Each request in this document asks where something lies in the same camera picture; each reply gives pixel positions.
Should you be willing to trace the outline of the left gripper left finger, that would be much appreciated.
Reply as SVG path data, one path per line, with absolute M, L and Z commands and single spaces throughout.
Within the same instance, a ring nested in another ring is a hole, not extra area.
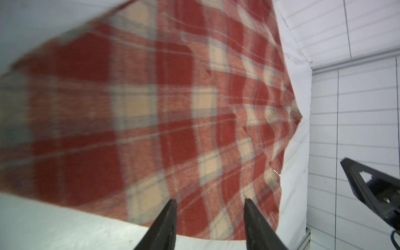
M 134 250 L 174 250 L 177 207 L 177 201 L 170 199 Z

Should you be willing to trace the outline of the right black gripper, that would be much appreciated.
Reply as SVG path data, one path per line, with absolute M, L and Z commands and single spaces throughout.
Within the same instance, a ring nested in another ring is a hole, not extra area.
M 400 180 L 350 158 L 341 166 L 353 194 L 395 231 L 400 230 Z

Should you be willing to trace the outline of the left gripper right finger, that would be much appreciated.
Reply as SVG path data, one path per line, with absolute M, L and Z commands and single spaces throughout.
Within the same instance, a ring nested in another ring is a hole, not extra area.
M 244 203 L 244 227 L 247 250 L 288 250 L 255 203 L 248 198 Z

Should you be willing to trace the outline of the red plaid skirt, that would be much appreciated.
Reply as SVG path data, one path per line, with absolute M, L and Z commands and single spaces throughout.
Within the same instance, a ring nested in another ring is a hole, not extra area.
M 175 199 L 179 234 L 243 240 L 301 120 L 272 1 L 128 1 L 1 78 L 1 191 L 143 226 Z

